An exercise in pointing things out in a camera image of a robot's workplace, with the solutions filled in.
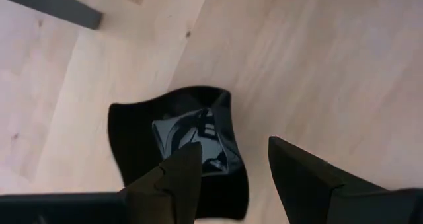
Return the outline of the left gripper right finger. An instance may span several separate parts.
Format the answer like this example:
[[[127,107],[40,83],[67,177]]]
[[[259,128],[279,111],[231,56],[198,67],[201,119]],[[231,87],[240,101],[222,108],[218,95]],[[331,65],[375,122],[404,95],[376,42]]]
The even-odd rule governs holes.
[[[382,188],[276,136],[268,158],[290,223],[416,224],[414,188]]]

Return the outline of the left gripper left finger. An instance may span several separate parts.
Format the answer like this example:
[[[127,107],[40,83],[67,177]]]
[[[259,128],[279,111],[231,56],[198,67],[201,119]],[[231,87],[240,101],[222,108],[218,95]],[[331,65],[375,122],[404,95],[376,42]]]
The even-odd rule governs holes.
[[[195,220],[202,182],[202,146],[189,143],[121,191],[130,223]]]

